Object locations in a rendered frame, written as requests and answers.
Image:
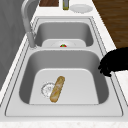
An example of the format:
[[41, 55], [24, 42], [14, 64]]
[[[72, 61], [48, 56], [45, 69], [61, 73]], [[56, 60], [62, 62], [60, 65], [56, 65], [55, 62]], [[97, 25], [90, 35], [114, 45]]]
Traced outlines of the white round plate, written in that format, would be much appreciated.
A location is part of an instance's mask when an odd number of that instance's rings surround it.
[[93, 8], [86, 4], [74, 4], [70, 7], [70, 10], [76, 13], [87, 13], [93, 10]]

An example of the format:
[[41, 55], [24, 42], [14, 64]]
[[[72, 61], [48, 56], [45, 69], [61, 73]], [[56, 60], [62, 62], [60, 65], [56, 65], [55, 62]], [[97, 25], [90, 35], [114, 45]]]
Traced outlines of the brown baguette bread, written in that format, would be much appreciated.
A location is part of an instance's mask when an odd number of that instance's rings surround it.
[[50, 95], [50, 101], [56, 103], [59, 99], [63, 84], [65, 82], [65, 78], [63, 76], [59, 76], [55, 83], [55, 86]]

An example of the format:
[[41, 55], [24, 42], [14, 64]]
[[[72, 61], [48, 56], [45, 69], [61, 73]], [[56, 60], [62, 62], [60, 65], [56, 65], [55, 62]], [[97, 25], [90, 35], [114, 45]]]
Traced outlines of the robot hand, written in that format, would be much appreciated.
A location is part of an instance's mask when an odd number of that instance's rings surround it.
[[108, 52], [100, 61], [98, 69], [107, 77], [111, 72], [128, 70], [128, 47]]

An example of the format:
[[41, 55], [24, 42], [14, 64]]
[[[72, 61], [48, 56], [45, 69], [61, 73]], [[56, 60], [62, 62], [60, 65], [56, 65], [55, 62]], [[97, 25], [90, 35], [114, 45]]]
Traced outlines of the olive green bottle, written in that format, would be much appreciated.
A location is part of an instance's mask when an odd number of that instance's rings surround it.
[[69, 0], [63, 0], [63, 10], [69, 9]]

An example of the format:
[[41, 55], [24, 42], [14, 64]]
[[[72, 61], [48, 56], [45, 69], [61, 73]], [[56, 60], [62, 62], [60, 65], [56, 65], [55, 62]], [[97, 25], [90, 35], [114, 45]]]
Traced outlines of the grey double basin sink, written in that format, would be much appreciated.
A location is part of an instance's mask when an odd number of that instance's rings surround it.
[[[91, 17], [39, 17], [34, 29], [36, 48], [26, 46], [21, 54], [6, 105], [8, 116], [123, 115], [117, 79], [98, 70], [105, 49]], [[50, 95], [59, 76], [65, 82], [54, 103]]]

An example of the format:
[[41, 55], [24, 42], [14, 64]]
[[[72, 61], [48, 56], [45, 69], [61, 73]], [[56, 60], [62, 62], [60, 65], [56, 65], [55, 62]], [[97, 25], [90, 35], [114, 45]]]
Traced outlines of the grey metal tap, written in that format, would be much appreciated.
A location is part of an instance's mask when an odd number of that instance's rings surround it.
[[32, 30], [30, 20], [28, 17], [28, 8], [34, 1], [36, 1], [36, 0], [24, 0], [22, 3], [22, 6], [21, 6], [21, 15], [22, 15], [22, 20], [23, 20], [23, 25], [25, 28], [29, 46], [31, 48], [36, 48], [36, 44], [34, 41], [33, 30]]

